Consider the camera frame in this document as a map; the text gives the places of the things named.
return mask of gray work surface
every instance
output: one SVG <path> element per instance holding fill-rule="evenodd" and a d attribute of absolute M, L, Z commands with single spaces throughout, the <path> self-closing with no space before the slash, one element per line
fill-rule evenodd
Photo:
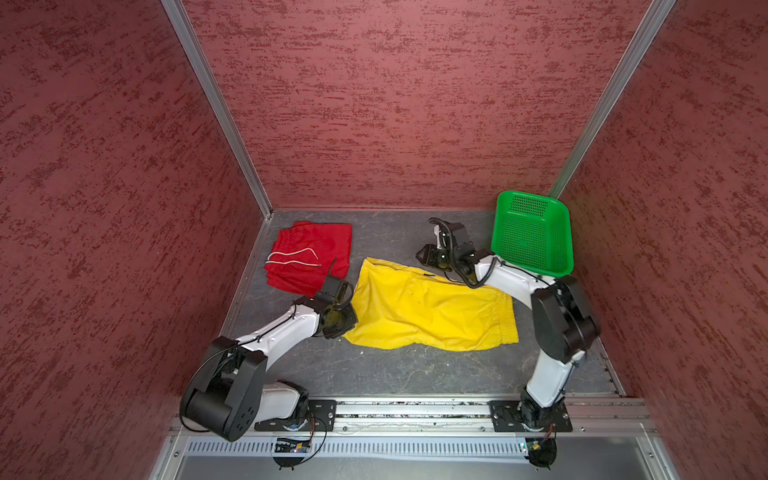
<path fill-rule="evenodd" d="M 270 480 L 335 478 L 338 480 L 404 480 L 467 478 L 517 480 L 650 480 L 635 439 L 558 439 L 552 470 L 526 464 L 385 460 L 378 458 L 312 458 L 291 472 L 271 458 L 187 457 L 178 480 L 238 478 Z"/>
<path fill-rule="evenodd" d="M 461 222 L 475 248 L 491 248 L 493 212 L 428 212 L 377 210 L 278 210 L 275 212 L 259 266 L 234 327 L 242 336 L 285 313 L 298 298 L 266 284 L 263 269 L 278 231 L 294 221 L 349 223 L 353 226 L 352 254 L 347 280 L 357 282 L 366 257 L 421 266 L 415 258 L 425 243 L 434 243 L 430 217 Z M 322 337 L 302 341 L 277 360 L 268 380 L 285 379 L 307 388 L 313 396 L 519 394 L 530 379 L 539 348 L 534 338 L 531 310 L 515 301 L 519 343 L 478 352 L 446 352 L 424 345 L 381 350 L 355 346 L 346 339 Z M 567 392 L 615 392 L 597 351 L 577 368 Z"/>

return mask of white drawstring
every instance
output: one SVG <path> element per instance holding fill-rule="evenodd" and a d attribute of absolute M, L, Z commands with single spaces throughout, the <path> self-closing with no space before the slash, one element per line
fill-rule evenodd
<path fill-rule="evenodd" d="M 276 263 L 278 265 L 287 265 L 288 263 L 301 263 L 302 265 L 307 265 L 307 266 L 322 266 L 322 265 L 318 265 L 317 263 L 304 263 L 298 260 L 291 260 L 288 262 L 276 262 L 274 260 L 268 260 L 266 263 Z"/>
<path fill-rule="evenodd" d="M 312 252 L 312 255 L 314 255 L 314 256 L 315 256 L 315 258 L 319 258 L 319 257 L 317 256 L 317 253 L 315 253 L 315 250 L 312 250 L 311 248 L 307 247 L 307 248 L 305 248 L 305 249 L 302 249 L 302 250 L 298 250 L 298 251 L 296 251 L 296 252 L 291 252 L 291 253 L 272 252 L 272 253 L 270 253 L 270 254 L 269 254 L 267 257 L 266 257 L 266 259 L 267 259 L 267 260 L 269 260 L 269 259 L 270 259 L 270 257 L 271 257 L 272 255 L 296 255 L 297 253 L 306 252 L 307 250 L 309 250 L 310 252 Z"/>
<path fill-rule="evenodd" d="M 267 263 L 275 263 L 275 264 L 277 264 L 277 265 L 287 265 L 288 263 L 299 263 L 299 264 L 301 264 L 301 265 L 307 265 L 307 266 L 322 266 L 322 265 L 319 265 L 319 264 L 317 264 L 317 263 L 304 263 L 304 262 L 300 262 L 300 261 L 298 261 L 298 260 L 289 260 L 289 261 L 287 261 L 287 262 L 276 262 L 276 261 L 274 261 L 274 260 L 270 260 L 270 258 L 271 258 L 271 256 L 272 256 L 272 255 L 296 255 L 297 253 L 306 252 L 307 250 L 309 250 L 310 252 L 312 252 L 312 255 L 314 255 L 314 256 L 315 256 L 315 258 L 318 258 L 318 256 L 317 256 L 317 253 L 315 253 L 315 250 L 312 250 L 311 248 L 307 247 L 307 248 L 305 248 L 305 249 L 302 249 L 302 250 L 298 250 L 298 251 L 296 251 L 296 252 L 291 252 L 291 253 L 272 252 L 272 253 L 270 253 L 270 254 L 269 254 L 267 257 L 266 257 L 266 262 L 267 262 Z"/>

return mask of white robotic arm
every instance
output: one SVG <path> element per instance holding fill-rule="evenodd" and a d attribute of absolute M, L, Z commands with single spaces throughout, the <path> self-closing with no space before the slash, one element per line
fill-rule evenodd
<path fill-rule="evenodd" d="M 438 218 L 437 245 L 425 245 L 416 258 L 426 266 L 456 272 L 467 286 L 493 286 L 533 310 L 541 351 L 533 376 L 521 392 L 520 421 L 530 430 L 548 425 L 564 398 L 563 388 L 574 367 L 600 335 L 578 281 L 572 276 L 542 276 L 506 263 L 487 250 L 475 250 L 464 225 Z"/>
<path fill-rule="evenodd" d="M 336 338 L 352 329 L 351 291 L 348 282 L 329 275 L 315 296 L 299 298 L 273 322 L 235 340 L 214 340 L 181 399 L 181 421 L 194 420 L 231 442 L 254 422 L 303 421 L 306 391 L 290 382 L 265 385 L 266 371 L 303 339 Z"/>

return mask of textured red wall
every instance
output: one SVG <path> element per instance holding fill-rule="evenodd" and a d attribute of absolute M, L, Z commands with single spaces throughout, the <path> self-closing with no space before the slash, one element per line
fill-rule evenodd
<path fill-rule="evenodd" d="M 678 0 L 562 200 L 684 478 L 768 475 L 768 3 Z"/>
<path fill-rule="evenodd" d="M 260 214 L 160 2 L 0 39 L 0 478 L 145 480 Z"/>
<path fill-rule="evenodd" d="M 546 194 L 649 0 L 188 0 L 278 207 Z"/>

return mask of green basket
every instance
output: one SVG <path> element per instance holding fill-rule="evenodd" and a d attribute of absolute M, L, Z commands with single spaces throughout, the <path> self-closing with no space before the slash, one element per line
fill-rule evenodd
<path fill-rule="evenodd" d="M 559 200 L 508 190 L 496 202 L 491 249 L 501 258 L 541 275 L 574 269 L 571 216 Z"/>

